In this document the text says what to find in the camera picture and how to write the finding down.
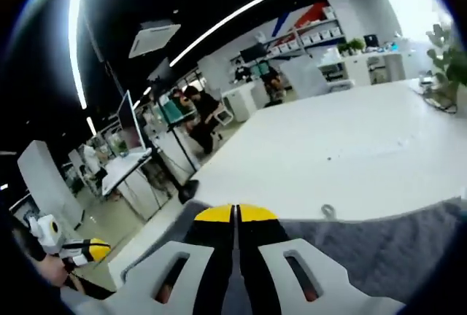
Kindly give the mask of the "person's left hand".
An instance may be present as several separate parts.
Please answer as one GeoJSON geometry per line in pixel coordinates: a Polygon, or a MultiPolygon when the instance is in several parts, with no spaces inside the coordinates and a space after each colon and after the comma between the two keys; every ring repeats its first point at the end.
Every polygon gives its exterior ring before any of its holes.
{"type": "Polygon", "coordinates": [[[42,260],[35,261],[34,265],[39,274],[55,287],[62,287],[69,277],[69,272],[59,257],[47,254],[42,260]]]}

